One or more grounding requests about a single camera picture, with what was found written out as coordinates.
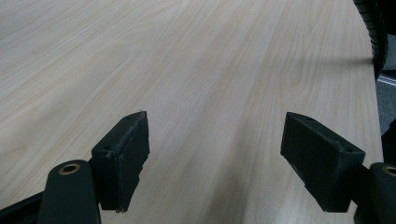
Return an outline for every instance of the light wood grain surface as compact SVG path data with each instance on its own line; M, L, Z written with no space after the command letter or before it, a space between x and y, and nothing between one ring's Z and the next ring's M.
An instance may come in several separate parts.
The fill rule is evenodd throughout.
M381 161L370 60L351 0L2 0L0 208L147 110L141 182L104 223L352 223L280 142L292 111Z

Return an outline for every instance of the gray floor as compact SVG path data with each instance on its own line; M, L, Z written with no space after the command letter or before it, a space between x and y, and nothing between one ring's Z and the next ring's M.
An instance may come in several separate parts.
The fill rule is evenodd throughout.
M396 35L389 35L389 50L383 74L376 82L381 134L396 119Z

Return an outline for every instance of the screw hole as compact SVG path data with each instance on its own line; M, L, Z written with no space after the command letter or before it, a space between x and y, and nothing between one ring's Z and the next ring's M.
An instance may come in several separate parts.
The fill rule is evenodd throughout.
M79 170L81 166L77 163L67 164L59 170L60 175L71 175Z
M385 171L386 173L388 173L389 175L396 176L396 168L394 168L394 167L386 166L386 167L384 168L384 171Z

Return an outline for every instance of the wooden table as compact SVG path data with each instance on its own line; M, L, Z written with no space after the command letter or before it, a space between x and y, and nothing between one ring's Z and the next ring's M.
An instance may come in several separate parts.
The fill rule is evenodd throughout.
M352 1L0 2L0 208L123 116L150 150L104 223L352 223L280 156L287 111L381 161L370 39Z

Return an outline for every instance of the metal grommet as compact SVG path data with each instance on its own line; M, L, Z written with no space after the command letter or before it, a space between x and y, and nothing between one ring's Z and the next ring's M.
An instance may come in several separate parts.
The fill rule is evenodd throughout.
M77 172L79 170L79 168L81 168L81 165L78 163L67 164L64 167L62 167L61 169L59 169L59 174L60 175L71 175L71 174Z
M384 166L382 168L384 170L385 173L387 173L388 175L393 175L396 177L396 168L392 167L392 166Z

